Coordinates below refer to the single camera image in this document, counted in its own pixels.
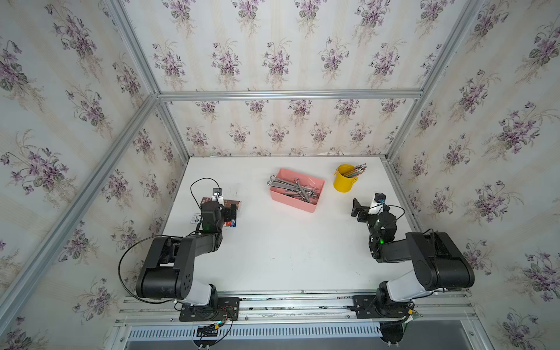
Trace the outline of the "pink plastic storage box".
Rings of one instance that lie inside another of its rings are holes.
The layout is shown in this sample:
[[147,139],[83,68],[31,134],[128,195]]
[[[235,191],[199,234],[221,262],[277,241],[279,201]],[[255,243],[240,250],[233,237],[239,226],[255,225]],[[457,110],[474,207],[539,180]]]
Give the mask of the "pink plastic storage box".
[[267,181],[271,198],[281,204],[315,213],[325,180],[289,169],[280,169]]

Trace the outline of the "large forged steel wrench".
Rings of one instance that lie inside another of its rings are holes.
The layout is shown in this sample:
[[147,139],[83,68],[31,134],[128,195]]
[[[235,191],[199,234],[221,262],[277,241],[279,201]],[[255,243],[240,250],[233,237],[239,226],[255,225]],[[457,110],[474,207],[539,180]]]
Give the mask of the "large forged steel wrench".
[[[287,180],[284,180],[284,179],[280,179],[279,177],[274,176],[274,175],[270,176],[269,180],[267,181],[267,185],[269,187],[273,187],[273,188],[280,188],[280,189],[283,189],[283,190],[292,191],[294,193],[300,193],[294,182],[290,182],[290,181],[287,181]],[[308,195],[310,195],[312,197],[317,197],[317,192],[314,189],[307,188],[307,187],[304,187],[304,186],[303,186],[303,188],[306,190]]]

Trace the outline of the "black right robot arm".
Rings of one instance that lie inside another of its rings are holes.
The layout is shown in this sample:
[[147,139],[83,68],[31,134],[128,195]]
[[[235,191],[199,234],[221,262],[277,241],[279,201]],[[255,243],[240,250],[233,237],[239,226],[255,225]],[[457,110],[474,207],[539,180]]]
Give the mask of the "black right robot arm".
[[351,216],[368,227],[368,246],[378,263],[410,261],[413,270],[379,284],[373,296],[355,296],[353,309],[359,319],[402,319],[414,313],[414,300],[436,290],[461,290],[474,285],[475,274],[451,237],[427,230],[395,238],[399,217],[377,193],[373,206],[363,206],[355,198]]

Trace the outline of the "colored pencils bunch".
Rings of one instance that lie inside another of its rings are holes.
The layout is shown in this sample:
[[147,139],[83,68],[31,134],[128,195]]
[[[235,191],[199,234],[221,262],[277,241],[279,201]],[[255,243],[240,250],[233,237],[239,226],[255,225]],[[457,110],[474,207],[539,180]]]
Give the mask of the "colored pencils bunch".
[[367,165],[363,163],[360,164],[359,166],[355,166],[351,168],[347,172],[344,172],[342,176],[345,176],[346,178],[354,178],[356,176],[361,175],[366,169],[367,169]]

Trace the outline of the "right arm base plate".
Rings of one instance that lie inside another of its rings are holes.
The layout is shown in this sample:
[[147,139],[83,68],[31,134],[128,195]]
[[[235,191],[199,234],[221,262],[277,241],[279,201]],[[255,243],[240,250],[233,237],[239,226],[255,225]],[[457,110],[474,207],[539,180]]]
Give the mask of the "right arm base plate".
[[402,319],[410,315],[414,308],[412,300],[395,302],[388,297],[376,295],[355,295],[351,310],[358,319]]

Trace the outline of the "small circuit board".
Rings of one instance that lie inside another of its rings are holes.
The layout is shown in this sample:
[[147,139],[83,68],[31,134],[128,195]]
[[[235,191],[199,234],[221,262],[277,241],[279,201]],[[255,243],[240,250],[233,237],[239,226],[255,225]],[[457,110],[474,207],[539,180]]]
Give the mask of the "small circuit board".
[[198,338],[217,337],[219,330],[220,330],[219,325],[199,326],[196,330],[195,337]]

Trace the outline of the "yellow pencil cup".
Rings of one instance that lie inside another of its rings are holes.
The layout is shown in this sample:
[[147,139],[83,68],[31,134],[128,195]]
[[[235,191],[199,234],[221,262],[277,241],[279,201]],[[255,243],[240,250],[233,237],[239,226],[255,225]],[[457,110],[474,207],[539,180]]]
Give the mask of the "yellow pencil cup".
[[335,179],[333,182],[333,187],[335,190],[337,190],[338,192],[346,193],[352,189],[354,183],[357,182],[358,178],[346,177],[345,174],[350,172],[353,168],[354,166],[352,165],[343,164],[335,170]]

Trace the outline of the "red card package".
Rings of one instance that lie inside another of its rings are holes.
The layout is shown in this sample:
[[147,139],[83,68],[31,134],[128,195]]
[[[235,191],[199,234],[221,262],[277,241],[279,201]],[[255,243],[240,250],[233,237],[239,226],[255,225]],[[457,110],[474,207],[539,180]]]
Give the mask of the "red card package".
[[[210,198],[210,197],[203,197],[201,199],[200,205],[202,206],[203,204],[208,203],[210,201],[213,201],[213,199]],[[237,210],[240,210],[241,205],[242,205],[241,201],[236,201],[236,200],[220,199],[220,200],[218,200],[218,202],[220,204],[222,204],[225,208],[230,208],[230,207],[232,207],[232,205],[236,205]]]

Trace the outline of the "aluminium rail frame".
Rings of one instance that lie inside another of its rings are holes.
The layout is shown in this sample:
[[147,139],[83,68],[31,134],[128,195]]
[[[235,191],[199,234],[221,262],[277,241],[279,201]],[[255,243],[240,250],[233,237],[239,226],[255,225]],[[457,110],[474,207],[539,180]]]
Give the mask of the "aluminium rail frame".
[[106,349],[125,349],[134,341],[188,341],[211,347],[224,340],[364,338],[380,337],[394,324],[408,332],[411,323],[455,322],[473,349],[492,349],[493,345],[475,308],[463,292],[436,292],[414,300],[414,313],[402,319],[358,319],[351,310],[355,295],[374,295],[372,291],[331,293],[223,293],[237,297],[239,318],[218,322],[217,337],[195,337],[199,326],[214,322],[180,322],[176,306],[142,303],[125,298],[123,308],[109,334]]

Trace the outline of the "large combination wrench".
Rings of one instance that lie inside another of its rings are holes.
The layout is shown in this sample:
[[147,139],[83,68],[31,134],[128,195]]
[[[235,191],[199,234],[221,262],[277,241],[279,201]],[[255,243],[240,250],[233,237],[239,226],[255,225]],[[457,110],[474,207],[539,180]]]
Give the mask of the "large combination wrench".
[[303,186],[300,184],[300,181],[298,178],[295,178],[295,184],[298,187],[299,192],[301,193],[301,195],[303,196],[303,198],[305,199],[305,201],[307,203],[310,203],[311,200],[306,192],[306,190],[303,188]]

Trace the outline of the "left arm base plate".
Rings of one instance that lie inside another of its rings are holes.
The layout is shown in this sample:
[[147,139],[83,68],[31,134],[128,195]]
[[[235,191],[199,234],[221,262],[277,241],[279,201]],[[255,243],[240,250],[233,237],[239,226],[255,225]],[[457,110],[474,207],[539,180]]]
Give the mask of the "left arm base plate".
[[241,299],[218,297],[208,306],[191,306],[184,304],[179,312],[180,322],[227,322],[239,318]]

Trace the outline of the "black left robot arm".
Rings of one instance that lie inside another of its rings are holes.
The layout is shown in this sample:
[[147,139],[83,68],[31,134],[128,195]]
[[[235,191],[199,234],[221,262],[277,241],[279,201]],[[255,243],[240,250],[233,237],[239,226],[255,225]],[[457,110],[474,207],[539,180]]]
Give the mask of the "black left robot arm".
[[236,224],[238,208],[235,201],[226,206],[207,201],[201,204],[201,222],[191,234],[155,238],[140,270],[136,295],[216,309],[216,287],[195,279],[195,258],[217,252],[223,242],[224,226]]

